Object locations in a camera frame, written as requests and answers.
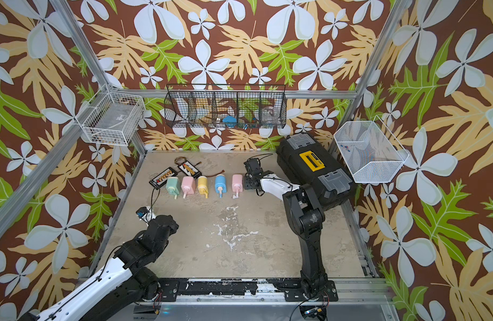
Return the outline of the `pink pencil sharpener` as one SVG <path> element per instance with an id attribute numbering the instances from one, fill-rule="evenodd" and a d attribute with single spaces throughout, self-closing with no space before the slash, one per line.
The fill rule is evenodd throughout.
<path id="1" fill-rule="evenodd" d="M 232 179 L 233 199 L 239 198 L 239 194 L 243 192 L 243 176 L 234 174 Z"/>
<path id="2" fill-rule="evenodd" d="M 181 183 L 183 198 L 186 199 L 188 195 L 194 195 L 196 190 L 196 182 L 194 177 L 185 176 Z"/>

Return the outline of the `blue pencil sharpener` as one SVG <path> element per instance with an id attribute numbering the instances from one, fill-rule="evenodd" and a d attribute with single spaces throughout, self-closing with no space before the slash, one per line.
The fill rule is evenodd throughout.
<path id="1" fill-rule="evenodd" d="M 223 174 L 216 176 L 214 189 L 220 198 L 226 193 L 226 177 Z"/>

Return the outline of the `yellow pencil sharpener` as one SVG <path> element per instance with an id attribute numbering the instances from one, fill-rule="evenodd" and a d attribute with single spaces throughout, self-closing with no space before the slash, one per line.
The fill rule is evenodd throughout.
<path id="1" fill-rule="evenodd" d="M 208 188 L 208 178 L 204 175 L 199 176 L 197 179 L 197 190 L 200 195 L 205 196 L 208 199 L 209 188 Z"/>

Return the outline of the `green pencil sharpener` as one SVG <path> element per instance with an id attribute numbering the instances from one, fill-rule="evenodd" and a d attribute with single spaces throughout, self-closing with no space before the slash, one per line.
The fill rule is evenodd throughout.
<path id="1" fill-rule="evenodd" d="M 174 199 L 177 199 L 181 191 L 180 180 L 175 176 L 169 177 L 166 181 L 166 190 L 169 195 L 173 196 Z"/>

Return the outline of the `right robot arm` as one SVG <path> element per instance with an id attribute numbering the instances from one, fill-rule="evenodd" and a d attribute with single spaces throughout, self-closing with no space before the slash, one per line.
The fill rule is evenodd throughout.
<path id="1" fill-rule="evenodd" d="M 307 299 L 326 291 L 328 275 L 321 253 L 321 232 L 325 213 L 313 188 L 290 183 L 261 167 L 261 159 L 250 157 L 244 162 L 243 187 L 259 196 L 266 193 L 283 202 L 290 229 L 299 238 L 301 248 L 301 289 Z"/>

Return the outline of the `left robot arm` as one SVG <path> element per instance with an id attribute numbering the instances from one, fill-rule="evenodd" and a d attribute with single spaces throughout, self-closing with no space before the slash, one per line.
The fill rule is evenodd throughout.
<path id="1" fill-rule="evenodd" d="M 117 247 L 102 269 L 55 305 L 20 320 L 108 320 L 126 306 L 155 298 L 159 278 L 147 268 L 164 252 L 179 225 L 171 215 L 151 219 L 147 229 Z"/>

